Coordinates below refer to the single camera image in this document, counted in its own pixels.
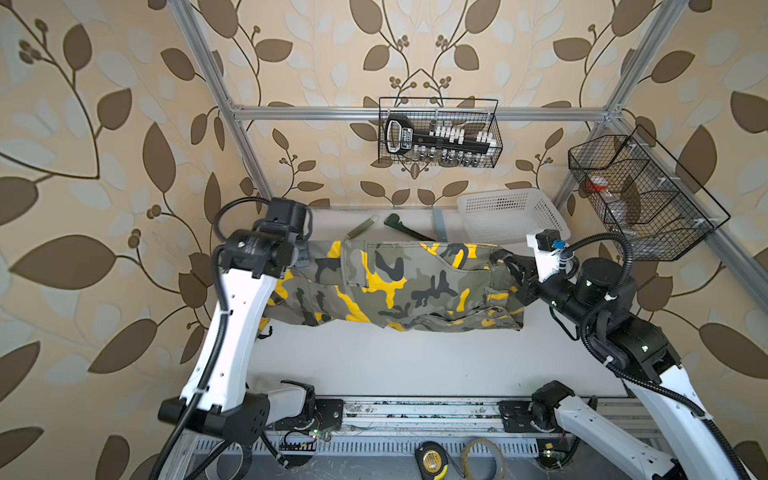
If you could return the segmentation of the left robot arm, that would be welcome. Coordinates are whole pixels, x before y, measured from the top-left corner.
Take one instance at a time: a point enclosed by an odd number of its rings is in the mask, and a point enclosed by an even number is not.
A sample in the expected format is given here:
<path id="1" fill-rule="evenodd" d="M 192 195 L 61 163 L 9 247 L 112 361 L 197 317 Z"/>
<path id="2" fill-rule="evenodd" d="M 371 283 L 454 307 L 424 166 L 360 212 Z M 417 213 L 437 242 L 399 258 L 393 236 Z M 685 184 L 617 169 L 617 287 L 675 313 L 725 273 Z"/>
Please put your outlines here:
<path id="1" fill-rule="evenodd" d="M 272 394 L 253 394 L 246 389 L 246 376 L 267 303 L 278 281 L 307 250 L 312 212 L 305 204 L 272 198 L 265 203 L 265 217 L 251 229 L 223 236 L 221 217 L 246 201 L 233 200 L 214 216 L 213 232 L 221 240 L 211 254 L 217 306 L 189 380 L 178 397 L 160 406 L 159 420 L 174 429 L 152 467 L 152 479 L 161 476 L 185 430 L 218 438 L 223 448 L 239 445 L 247 469 L 266 427 L 304 410 L 307 388 L 288 383 Z"/>

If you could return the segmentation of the black socket set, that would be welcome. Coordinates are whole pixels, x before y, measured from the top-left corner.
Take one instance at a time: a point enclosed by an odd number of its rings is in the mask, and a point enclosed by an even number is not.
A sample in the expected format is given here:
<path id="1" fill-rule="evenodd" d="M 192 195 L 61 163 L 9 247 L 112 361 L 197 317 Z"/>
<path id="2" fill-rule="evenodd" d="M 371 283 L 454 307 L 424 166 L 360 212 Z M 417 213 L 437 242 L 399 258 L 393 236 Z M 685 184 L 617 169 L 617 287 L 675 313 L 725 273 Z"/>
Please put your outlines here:
<path id="1" fill-rule="evenodd" d="M 487 154 L 492 148 L 490 142 L 473 140 L 464 130 L 440 127 L 436 121 L 429 121 L 428 130 L 419 130 L 406 115 L 389 115 L 384 123 L 384 145 L 388 153 L 403 155 L 414 149 L 425 147 L 428 151 L 458 150 Z"/>

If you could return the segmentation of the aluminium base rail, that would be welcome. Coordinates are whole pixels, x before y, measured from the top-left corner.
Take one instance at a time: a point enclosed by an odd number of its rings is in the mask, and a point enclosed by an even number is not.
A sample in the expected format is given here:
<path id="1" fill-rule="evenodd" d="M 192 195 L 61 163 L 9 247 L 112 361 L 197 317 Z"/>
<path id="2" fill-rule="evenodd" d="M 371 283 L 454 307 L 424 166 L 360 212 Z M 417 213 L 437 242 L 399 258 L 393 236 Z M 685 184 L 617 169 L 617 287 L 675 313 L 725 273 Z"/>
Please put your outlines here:
<path id="1" fill-rule="evenodd" d="M 543 434 L 528 397 L 318 396 L 323 429 L 365 435 Z"/>

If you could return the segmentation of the aluminium frame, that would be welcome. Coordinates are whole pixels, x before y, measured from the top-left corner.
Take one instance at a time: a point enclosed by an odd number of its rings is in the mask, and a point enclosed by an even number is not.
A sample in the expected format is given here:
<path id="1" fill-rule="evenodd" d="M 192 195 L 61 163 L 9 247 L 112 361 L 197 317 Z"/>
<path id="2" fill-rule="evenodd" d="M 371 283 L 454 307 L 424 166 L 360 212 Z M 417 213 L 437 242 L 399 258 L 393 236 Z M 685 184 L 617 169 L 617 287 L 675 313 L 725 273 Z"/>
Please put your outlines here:
<path id="1" fill-rule="evenodd" d="M 628 121 L 620 112 L 620 107 L 627 104 L 631 93 L 636 89 L 640 74 L 650 65 L 651 57 L 655 55 L 662 43 L 671 34 L 673 28 L 688 9 L 687 1 L 664 1 L 658 13 L 653 18 L 649 30 L 630 59 L 626 70 L 619 80 L 618 86 L 612 93 L 608 103 L 599 108 L 544 108 L 544 107 L 483 107 L 483 108 L 445 108 L 439 104 L 399 105 L 393 106 L 379 102 L 375 107 L 244 107 L 237 105 L 230 97 L 224 85 L 223 75 L 219 72 L 218 64 L 203 30 L 197 22 L 193 5 L 188 1 L 169 1 L 170 8 L 182 34 L 192 49 L 193 56 L 201 68 L 203 78 L 207 81 L 217 107 L 223 111 L 224 123 L 233 136 L 238 152 L 242 155 L 246 171 L 250 175 L 258 192 L 272 197 L 269 181 L 264 170 L 258 163 L 244 121 L 277 120 L 277 121 L 378 121 L 384 113 L 397 115 L 420 114 L 429 120 L 451 120 L 460 114 L 478 116 L 488 122 L 565 122 L 580 121 L 593 123 L 595 127 L 589 134 L 590 139 L 611 131 L 620 135 L 635 136 L 637 133 L 629 126 Z"/>

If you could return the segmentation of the yellow tape measure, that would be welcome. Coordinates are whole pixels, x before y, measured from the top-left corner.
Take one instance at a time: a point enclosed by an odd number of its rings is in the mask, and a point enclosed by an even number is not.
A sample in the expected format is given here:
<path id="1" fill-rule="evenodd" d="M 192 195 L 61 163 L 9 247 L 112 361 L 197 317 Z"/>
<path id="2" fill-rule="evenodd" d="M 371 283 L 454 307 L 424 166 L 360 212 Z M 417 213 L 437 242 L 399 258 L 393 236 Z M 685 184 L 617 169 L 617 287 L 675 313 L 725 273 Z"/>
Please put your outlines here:
<path id="1" fill-rule="evenodd" d="M 436 442 L 423 442 L 415 450 L 415 460 L 422 480 L 443 480 L 448 473 L 448 454 Z"/>

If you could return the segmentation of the white plastic basket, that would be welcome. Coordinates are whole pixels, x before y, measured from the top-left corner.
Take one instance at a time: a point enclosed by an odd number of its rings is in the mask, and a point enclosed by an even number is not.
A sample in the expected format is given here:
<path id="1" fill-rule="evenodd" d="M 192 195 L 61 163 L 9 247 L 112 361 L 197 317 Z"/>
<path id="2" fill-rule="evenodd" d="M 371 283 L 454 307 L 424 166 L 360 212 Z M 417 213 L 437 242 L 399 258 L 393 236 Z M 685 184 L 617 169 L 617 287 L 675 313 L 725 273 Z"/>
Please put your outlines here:
<path id="1" fill-rule="evenodd" d="M 472 242 L 506 245 L 522 243 L 542 229 L 571 236 L 566 221 L 539 189 L 524 188 L 462 195 L 457 200 L 462 225 Z"/>

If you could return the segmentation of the light blue sanding block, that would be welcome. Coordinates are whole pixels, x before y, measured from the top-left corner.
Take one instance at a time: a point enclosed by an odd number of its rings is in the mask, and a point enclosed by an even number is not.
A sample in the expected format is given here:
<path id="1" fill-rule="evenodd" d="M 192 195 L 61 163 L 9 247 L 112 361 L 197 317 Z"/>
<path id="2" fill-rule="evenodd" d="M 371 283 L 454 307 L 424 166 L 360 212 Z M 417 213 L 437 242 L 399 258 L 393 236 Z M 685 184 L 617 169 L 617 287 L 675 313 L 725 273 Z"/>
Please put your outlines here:
<path id="1" fill-rule="evenodd" d="M 442 209 L 433 208 L 432 214 L 433 214 L 434 230 L 436 233 L 437 240 L 439 242 L 447 243 L 448 242 L 447 228 L 446 228 L 445 218 L 444 218 Z"/>

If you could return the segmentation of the pale green utility knife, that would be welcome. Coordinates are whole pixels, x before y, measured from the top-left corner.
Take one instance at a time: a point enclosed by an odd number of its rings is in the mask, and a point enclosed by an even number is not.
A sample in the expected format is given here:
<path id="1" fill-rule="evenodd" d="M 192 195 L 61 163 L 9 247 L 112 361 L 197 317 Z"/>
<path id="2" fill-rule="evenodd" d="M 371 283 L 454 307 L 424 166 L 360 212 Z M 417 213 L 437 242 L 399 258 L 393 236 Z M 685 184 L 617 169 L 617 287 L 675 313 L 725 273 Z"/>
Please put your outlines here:
<path id="1" fill-rule="evenodd" d="M 357 225 L 355 228 L 353 228 L 350 232 L 347 233 L 345 236 L 346 240 L 353 240 L 363 233 L 365 233 L 367 230 L 369 230 L 371 227 L 373 227 L 377 221 L 379 220 L 378 215 L 373 215 L 367 218 L 365 221 Z"/>

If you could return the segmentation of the camouflage trousers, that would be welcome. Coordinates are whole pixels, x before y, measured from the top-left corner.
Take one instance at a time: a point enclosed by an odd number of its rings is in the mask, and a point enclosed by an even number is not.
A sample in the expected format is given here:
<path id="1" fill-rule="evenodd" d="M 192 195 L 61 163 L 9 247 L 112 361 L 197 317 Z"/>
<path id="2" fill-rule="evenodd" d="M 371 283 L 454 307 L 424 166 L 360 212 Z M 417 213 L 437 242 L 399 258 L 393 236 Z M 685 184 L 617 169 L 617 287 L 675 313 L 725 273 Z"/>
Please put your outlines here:
<path id="1" fill-rule="evenodd" d="M 331 321 L 461 333 L 524 325 L 518 282 L 490 255 L 496 245 L 312 241 L 311 264 L 279 280 L 263 319 L 318 327 Z"/>

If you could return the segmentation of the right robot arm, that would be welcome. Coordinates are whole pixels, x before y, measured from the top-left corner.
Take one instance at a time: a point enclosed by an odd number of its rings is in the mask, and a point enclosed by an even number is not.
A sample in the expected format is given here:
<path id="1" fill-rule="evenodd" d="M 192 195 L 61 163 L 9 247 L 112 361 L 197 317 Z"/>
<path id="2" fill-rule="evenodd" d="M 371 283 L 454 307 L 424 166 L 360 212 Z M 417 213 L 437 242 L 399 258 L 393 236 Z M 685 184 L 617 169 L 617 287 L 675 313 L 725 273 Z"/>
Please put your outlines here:
<path id="1" fill-rule="evenodd" d="M 545 302 L 574 324 L 571 338 L 642 403 L 672 451 L 638 440 L 572 389 L 551 381 L 533 397 L 536 417 L 574 435 L 632 479 L 751 479 L 753 473 L 703 406 L 663 331 L 631 311 L 634 251 L 623 235 L 599 233 L 573 244 L 558 231 L 530 233 L 530 257 L 492 255 L 519 284 L 523 305 Z"/>

